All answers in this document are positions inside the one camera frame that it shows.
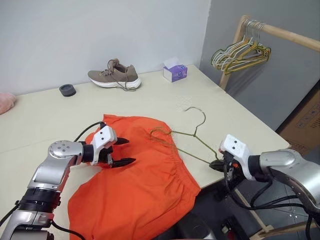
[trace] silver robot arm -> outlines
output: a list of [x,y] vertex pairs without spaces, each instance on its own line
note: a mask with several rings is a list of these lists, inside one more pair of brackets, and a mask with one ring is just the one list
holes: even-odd
[[245,143],[230,134],[222,141],[220,151],[230,165],[234,160],[241,165],[247,180],[269,176],[289,186],[320,226],[320,165],[305,160],[293,149],[252,155]]
[[111,168],[134,162],[134,158],[113,161],[112,145],[125,144],[115,131],[104,125],[90,144],[68,140],[56,141],[48,148],[48,156],[36,169],[17,209],[13,211],[0,240],[53,240],[54,236],[42,228],[53,222],[54,209],[60,205],[60,194],[69,177],[70,167],[80,163],[109,164]]

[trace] wooden rack frame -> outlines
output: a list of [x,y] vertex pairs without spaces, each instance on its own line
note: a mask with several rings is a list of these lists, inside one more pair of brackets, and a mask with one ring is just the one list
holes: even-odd
[[[243,36],[244,36],[243,22],[247,19],[249,19],[249,16],[247,16],[247,15],[244,15],[240,18],[240,22],[239,22],[238,28],[235,32],[235,36],[233,39],[234,44],[241,41],[241,39],[243,38]],[[287,30],[284,30],[284,29],[281,29],[281,28],[278,28],[275,26],[268,25],[268,24],[265,24],[262,27],[261,31],[265,32],[267,34],[276,36],[281,39],[289,40],[291,42],[294,42],[294,43],[299,44],[301,46],[304,46],[306,48],[315,50],[317,52],[320,52],[320,41],[314,40],[312,38],[302,36],[302,35],[296,34],[294,32],[290,32],[290,31],[287,31]],[[220,88],[222,88],[223,90],[226,89],[230,75],[231,74],[228,74],[228,75],[222,74],[222,77],[220,80]]]

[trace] white wall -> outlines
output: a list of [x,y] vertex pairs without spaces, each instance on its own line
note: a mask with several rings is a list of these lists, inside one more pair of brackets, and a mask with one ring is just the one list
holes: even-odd
[[0,92],[88,81],[111,58],[138,73],[199,66],[210,0],[0,0]]
[[[215,83],[212,55],[232,43],[242,15],[320,41],[319,0],[212,0],[200,70]],[[264,32],[270,60],[231,74],[227,92],[276,130],[320,78],[320,54]]]

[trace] sneaker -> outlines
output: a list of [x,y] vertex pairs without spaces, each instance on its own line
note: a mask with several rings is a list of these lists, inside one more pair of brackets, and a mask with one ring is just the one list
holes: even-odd
[[141,84],[135,67],[124,66],[117,58],[108,61],[104,71],[89,71],[90,80],[103,88],[122,88],[125,91],[135,91]]

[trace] white table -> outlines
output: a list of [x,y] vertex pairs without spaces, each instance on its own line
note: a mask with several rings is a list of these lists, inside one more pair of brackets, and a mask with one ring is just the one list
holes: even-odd
[[[15,107],[0,115],[0,218],[21,199],[37,166],[46,158],[48,146],[57,140],[72,141],[84,128],[102,120],[103,114],[151,117],[166,122],[173,130],[193,133],[203,115],[195,109],[183,110],[194,106],[206,114],[206,122],[198,128],[197,135],[213,149],[219,148],[226,134],[246,143],[253,154],[289,146],[194,65],[188,66],[187,78],[174,83],[164,79],[162,71],[139,77],[142,85],[135,92],[84,83],[75,86],[77,93],[72,97],[63,97],[59,89],[17,97]],[[212,152],[193,137],[174,135],[173,139],[177,147],[214,160]],[[180,156],[201,188],[223,178],[206,163],[184,153]],[[85,164],[71,169],[61,194],[61,206],[54,212],[58,224],[68,228],[68,199],[99,170]],[[57,240],[68,239],[66,233],[55,228],[50,231]]]

